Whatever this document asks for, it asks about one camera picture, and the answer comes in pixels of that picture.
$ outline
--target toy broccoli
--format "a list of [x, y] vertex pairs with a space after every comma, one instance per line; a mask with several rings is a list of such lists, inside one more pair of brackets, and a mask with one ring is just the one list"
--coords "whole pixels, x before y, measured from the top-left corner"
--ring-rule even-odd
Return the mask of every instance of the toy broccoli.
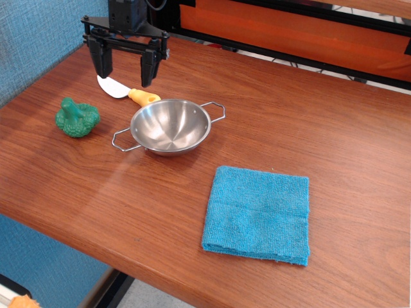
[[64, 98], [62, 108], [56, 114], [56, 124], [70, 137], [84, 137], [100, 122], [98, 109], [89, 104], [76, 104]]

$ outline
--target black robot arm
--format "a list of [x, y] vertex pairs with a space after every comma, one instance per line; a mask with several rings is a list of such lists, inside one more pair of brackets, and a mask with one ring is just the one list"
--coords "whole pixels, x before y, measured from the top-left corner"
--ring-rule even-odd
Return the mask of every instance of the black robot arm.
[[[141, 55], [141, 86], [151, 85], [157, 76], [162, 59], [169, 57], [167, 32], [147, 21], [144, 0], [109, 0], [109, 17], [89, 17], [84, 23], [84, 43], [90, 50], [97, 74], [106, 78], [113, 70], [112, 49]], [[149, 37], [148, 44], [128, 40], [130, 37]]]

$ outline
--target wood grain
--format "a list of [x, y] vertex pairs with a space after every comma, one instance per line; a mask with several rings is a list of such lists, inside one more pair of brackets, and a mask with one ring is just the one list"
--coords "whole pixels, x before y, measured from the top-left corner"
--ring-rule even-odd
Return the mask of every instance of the wood grain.
[[316, 2], [342, 5], [348, 8], [411, 19], [410, 0], [316, 0]]
[[[98, 87], [83, 47], [0, 110], [0, 213], [196, 307], [408, 307], [409, 96], [175, 38], [170, 50], [148, 90], [227, 108], [196, 150], [112, 147], [139, 107]], [[113, 62], [139, 86], [138, 56]], [[83, 139], [54, 124], [66, 96], [99, 108]], [[310, 178], [308, 267], [203, 251], [221, 165]]]

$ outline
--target metal bowl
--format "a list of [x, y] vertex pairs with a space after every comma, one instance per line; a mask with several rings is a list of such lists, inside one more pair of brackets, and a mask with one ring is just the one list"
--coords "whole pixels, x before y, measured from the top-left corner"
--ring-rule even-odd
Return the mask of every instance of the metal bowl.
[[[223, 116], [211, 120], [203, 108], [214, 104], [223, 108]], [[177, 156], [195, 149], [209, 134], [211, 123], [225, 118], [225, 107], [214, 101], [197, 105], [182, 99], [163, 99], [151, 103], [134, 114], [130, 127], [116, 132], [112, 145], [123, 152], [141, 146], [161, 156]], [[119, 133], [131, 131], [139, 143], [129, 149], [115, 144]]]

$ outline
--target folded towel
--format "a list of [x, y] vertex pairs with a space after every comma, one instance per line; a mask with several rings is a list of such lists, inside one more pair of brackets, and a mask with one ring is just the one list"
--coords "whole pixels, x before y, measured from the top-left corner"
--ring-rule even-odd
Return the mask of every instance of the folded towel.
[[309, 179], [219, 167], [211, 189], [204, 250], [307, 266]]

